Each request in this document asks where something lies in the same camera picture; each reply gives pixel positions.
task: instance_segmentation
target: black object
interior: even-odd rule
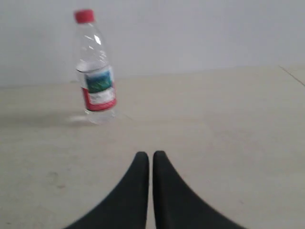
[[[164,151],[153,156],[153,205],[157,229],[244,229],[201,200]]]
[[[92,211],[66,229],[144,229],[149,160],[138,152],[119,184]]]

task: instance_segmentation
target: white wall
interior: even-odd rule
[[[75,80],[72,12],[84,7],[116,77],[305,60],[304,0],[2,0],[0,86]]]

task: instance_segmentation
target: plastic water bottle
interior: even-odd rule
[[[89,121],[100,124],[114,117],[116,104],[112,67],[92,10],[74,13],[78,24],[79,56],[76,70]]]

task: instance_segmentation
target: red bottle cap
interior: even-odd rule
[[[95,21],[93,10],[90,9],[75,11],[74,17],[77,23],[79,24],[90,23]]]

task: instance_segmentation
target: floor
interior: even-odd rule
[[[303,229],[304,83],[304,65],[117,80],[117,118],[101,126],[84,121],[77,83],[1,89],[0,228],[60,229],[111,191],[135,152],[161,149],[239,224]]]

